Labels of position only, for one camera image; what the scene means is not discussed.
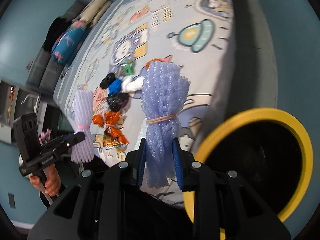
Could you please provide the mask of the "person's left hand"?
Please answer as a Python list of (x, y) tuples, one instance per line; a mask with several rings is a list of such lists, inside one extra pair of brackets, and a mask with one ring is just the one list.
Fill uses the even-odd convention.
[(44, 191), (41, 189), (42, 183), (39, 177), (31, 176), (29, 178), (29, 181), (37, 190), (41, 191), (42, 193), (45, 193), (51, 197), (55, 196), (60, 190), (61, 179), (54, 164), (47, 167), (46, 176), (47, 176), (47, 180), (44, 184), (44, 188), (45, 188)]

